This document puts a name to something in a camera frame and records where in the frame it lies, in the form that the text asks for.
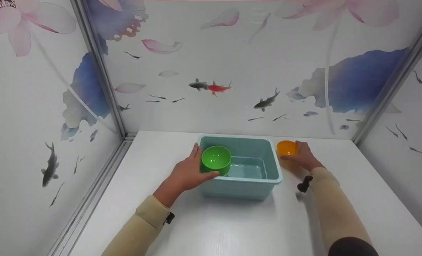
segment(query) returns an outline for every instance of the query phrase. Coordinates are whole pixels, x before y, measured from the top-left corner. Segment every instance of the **plastic storage bin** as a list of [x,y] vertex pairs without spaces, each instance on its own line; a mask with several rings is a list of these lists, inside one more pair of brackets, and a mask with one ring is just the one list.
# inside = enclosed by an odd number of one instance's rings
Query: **plastic storage bin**
[[232,155],[227,176],[219,176],[198,187],[203,196],[264,201],[282,181],[271,141],[234,135],[203,135],[198,143],[203,150],[224,146]]

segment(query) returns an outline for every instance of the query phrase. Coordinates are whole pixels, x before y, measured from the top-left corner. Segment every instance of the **red fish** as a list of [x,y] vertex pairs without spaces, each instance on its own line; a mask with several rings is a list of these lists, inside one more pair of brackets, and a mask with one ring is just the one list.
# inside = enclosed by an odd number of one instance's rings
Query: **red fish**
[[216,96],[215,94],[216,92],[225,92],[226,90],[231,88],[231,82],[229,83],[229,85],[227,87],[223,86],[223,85],[216,85],[215,81],[212,82],[212,85],[208,85],[208,90],[212,92],[212,95]]

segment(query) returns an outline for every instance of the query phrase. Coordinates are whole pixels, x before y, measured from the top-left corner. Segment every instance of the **stacked green bowls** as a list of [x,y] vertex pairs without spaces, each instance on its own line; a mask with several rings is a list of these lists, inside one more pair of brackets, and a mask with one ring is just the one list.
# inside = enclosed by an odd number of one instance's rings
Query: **stacked green bowls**
[[212,146],[201,154],[203,172],[218,171],[219,176],[226,176],[231,166],[231,153],[226,147]]

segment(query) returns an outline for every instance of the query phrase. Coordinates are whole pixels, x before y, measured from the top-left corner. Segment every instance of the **orange bowl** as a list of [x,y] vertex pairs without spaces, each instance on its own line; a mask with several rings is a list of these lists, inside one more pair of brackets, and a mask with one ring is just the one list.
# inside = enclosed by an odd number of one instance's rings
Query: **orange bowl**
[[279,155],[294,155],[297,149],[298,146],[294,141],[283,140],[277,144],[277,154]]

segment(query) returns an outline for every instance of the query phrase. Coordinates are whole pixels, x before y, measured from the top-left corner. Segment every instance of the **wall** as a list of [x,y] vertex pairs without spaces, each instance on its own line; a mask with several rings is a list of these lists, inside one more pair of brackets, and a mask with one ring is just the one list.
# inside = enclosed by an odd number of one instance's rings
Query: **wall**
[[392,102],[360,149],[422,225],[422,60]]
[[0,256],[46,255],[119,144],[71,4],[49,2],[0,8]]
[[422,25],[410,0],[86,2],[133,132],[351,138]]

